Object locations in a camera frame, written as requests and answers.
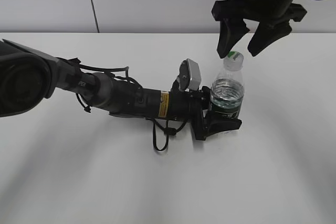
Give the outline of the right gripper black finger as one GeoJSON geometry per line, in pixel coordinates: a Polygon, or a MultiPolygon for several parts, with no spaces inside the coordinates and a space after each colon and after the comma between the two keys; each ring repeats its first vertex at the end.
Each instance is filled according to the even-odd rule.
{"type": "Polygon", "coordinates": [[[289,21],[275,25],[259,23],[247,49],[255,57],[273,42],[289,35],[291,31],[289,21]]]}
{"type": "Polygon", "coordinates": [[[249,29],[241,18],[227,18],[220,21],[220,33],[217,45],[219,57],[225,58],[248,32],[249,29]]]}

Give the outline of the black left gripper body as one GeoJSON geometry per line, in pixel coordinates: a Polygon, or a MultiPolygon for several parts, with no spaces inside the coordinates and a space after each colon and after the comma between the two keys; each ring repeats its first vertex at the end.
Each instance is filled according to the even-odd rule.
{"type": "Polygon", "coordinates": [[[190,93],[190,120],[193,139],[206,140],[208,124],[204,111],[208,110],[210,101],[210,88],[202,86],[200,90],[190,93]]]}

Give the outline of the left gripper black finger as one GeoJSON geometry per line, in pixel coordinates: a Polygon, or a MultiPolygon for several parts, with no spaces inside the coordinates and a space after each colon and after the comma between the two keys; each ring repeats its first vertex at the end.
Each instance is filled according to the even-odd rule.
{"type": "Polygon", "coordinates": [[[240,119],[230,119],[224,114],[208,111],[205,116],[206,130],[205,137],[212,136],[217,133],[239,130],[242,121],[240,119]]]}

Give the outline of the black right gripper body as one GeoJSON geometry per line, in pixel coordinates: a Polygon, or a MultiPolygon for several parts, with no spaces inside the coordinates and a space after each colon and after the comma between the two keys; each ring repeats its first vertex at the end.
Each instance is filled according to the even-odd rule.
{"type": "Polygon", "coordinates": [[[222,0],[215,1],[212,15],[216,21],[247,19],[271,27],[300,22],[307,10],[292,0],[222,0]]]}

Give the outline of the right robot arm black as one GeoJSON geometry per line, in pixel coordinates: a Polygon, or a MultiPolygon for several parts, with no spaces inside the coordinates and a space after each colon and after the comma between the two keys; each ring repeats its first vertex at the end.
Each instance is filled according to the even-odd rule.
{"type": "Polygon", "coordinates": [[[258,55],[275,41],[292,31],[290,21],[300,22],[306,9],[293,0],[222,0],[212,8],[214,19],[220,23],[217,53],[225,58],[232,48],[249,32],[245,20],[258,22],[247,49],[258,55]]]}

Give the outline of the left robot arm black grey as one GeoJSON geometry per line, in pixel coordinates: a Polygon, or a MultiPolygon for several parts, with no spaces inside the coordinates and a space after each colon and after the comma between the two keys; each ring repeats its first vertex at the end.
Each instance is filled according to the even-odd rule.
{"type": "Polygon", "coordinates": [[[237,130],[241,120],[228,119],[209,109],[210,90],[168,92],[146,89],[117,69],[84,66],[79,59],[53,57],[18,43],[1,41],[1,116],[33,109],[55,89],[73,92],[86,111],[97,108],[121,118],[144,118],[189,123],[194,137],[237,130]]]}

